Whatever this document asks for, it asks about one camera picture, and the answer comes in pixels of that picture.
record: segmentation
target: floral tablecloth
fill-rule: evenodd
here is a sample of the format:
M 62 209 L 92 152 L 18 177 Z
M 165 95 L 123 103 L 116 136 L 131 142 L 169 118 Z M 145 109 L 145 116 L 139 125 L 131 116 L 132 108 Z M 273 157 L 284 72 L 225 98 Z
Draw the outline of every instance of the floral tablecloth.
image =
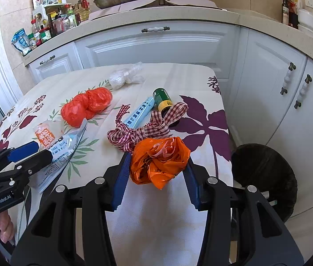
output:
M 29 91 L 0 123 L 0 149 L 18 147 L 35 139 L 34 127 L 45 120 L 59 120 L 61 107 L 75 95 L 97 87 L 110 88 L 108 77 L 127 65 L 103 66 L 49 77 Z M 191 150 L 193 162 L 209 174 L 233 185 L 228 127 L 221 93 L 212 69 L 189 64 L 144 64 L 143 84 L 125 85 L 113 91 L 113 100 L 103 113 L 88 121 L 82 140 L 60 176 L 58 184 L 68 188 L 86 185 L 106 169 L 118 164 L 123 153 L 106 136 L 115 128 L 119 108 L 131 111 L 156 88 L 165 88 L 173 102 L 185 102 L 189 109 L 171 133 L 180 136 Z M 150 114 L 143 123 L 148 122 Z M 65 123 L 64 131 L 71 127 Z M 42 195 L 25 191 L 25 202 L 10 209 L 16 221 L 16 241 L 37 212 L 53 185 Z M 196 265 L 206 221 L 190 203 L 182 175 L 163 190 L 152 184 L 136 185 L 129 179 L 126 192 L 107 223 L 116 262 L 122 265 Z

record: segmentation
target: white bowl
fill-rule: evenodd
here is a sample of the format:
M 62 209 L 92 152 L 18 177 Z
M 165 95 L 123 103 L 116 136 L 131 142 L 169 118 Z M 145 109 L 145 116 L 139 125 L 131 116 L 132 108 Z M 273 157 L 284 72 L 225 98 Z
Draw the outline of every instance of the white bowl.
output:
M 298 22 L 311 30 L 313 30 L 313 14 L 305 9 L 298 11 Z
M 298 25 L 298 30 L 302 31 L 303 33 L 313 38 L 313 30 L 302 25 Z

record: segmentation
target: kitchen cabinet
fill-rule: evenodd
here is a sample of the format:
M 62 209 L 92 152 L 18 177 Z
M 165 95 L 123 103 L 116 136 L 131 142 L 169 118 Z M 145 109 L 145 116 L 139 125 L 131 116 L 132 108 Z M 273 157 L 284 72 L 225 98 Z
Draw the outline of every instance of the kitchen cabinet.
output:
M 160 31 L 142 32 L 142 29 L 154 27 L 159 27 Z M 226 104 L 239 32 L 240 27 L 235 25 L 162 21 L 110 29 L 78 40 L 76 44 L 85 69 L 139 61 L 210 67 L 215 72 Z
M 297 99 L 301 107 L 294 108 Z M 298 182 L 293 215 L 313 207 L 313 61 L 308 60 L 300 87 L 268 146 L 292 167 Z
M 285 225 L 301 251 L 304 261 L 307 261 L 313 255 L 313 208 L 289 218 Z
M 249 30 L 244 62 L 237 65 L 228 126 L 237 145 L 267 144 L 286 114 L 302 78 L 306 56 L 268 35 Z M 290 63 L 287 93 L 281 95 Z
M 83 65 L 75 43 L 71 42 L 33 61 L 29 68 L 39 83 L 49 76 L 82 70 Z

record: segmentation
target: drawer handle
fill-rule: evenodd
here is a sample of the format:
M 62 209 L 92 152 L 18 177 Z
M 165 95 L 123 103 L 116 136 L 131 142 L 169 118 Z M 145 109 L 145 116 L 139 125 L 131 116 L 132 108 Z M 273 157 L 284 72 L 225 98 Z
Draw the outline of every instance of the drawer handle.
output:
M 284 77 L 284 82 L 283 82 L 283 86 L 281 89 L 281 95 L 288 93 L 287 86 L 291 80 L 290 75 L 292 74 L 292 71 L 295 69 L 297 69 L 296 65 L 294 65 L 292 62 L 290 62 L 290 65 L 289 65 L 288 71 L 287 71 L 287 75 Z
M 47 61 L 41 61 L 39 64 L 43 65 L 43 64 L 47 63 L 48 61 L 53 60 L 54 58 L 55 58 L 55 55 L 49 57 L 49 60 L 47 60 Z
M 147 32 L 159 32 L 159 31 L 166 31 L 166 30 L 170 30 L 170 27 L 145 28 L 145 29 L 142 29 L 142 33 L 147 33 Z
M 312 82 L 312 81 L 313 81 L 313 78 L 310 75 L 307 75 L 307 77 L 304 80 L 302 89 L 299 91 L 299 95 L 297 97 L 297 101 L 295 101 L 295 105 L 294 105 L 295 109 L 298 109 L 298 107 L 302 106 L 302 102 L 303 102 L 304 96 L 305 96 L 305 94 L 307 92 L 307 89 L 309 87 L 309 83 Z

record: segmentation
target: blue gripper pad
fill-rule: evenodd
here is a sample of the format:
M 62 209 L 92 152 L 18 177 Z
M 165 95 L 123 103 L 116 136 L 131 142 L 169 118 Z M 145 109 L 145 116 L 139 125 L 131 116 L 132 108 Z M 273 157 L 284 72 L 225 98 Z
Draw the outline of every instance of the blue gripper pad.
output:
M 109 211 L 115 211 L 118 206 L 122 203 L 123 195 L 126 190 L 128 178 L 129 178 L 129 166 L 132 158 L 131 153 L 125 152 L 119 165 L 109 167 L 104 174 L 106 179 L 111 200 Z
M 205 167 L 194 164 L 190 158 L 182 174 L 191 203 L 198 211 L 209 210 L 212 196 L 205 189 L 205 182 L 209 177 Z
M 8 155 L 8 161 L 19 162 L 22 159 L 25 159 L 28 156 L 31 156 L 38 152 L 38 149 L 39 149 L 38 143 L 32 141 L 30 143 L 20 146 L 19 148 L 12 150 Z

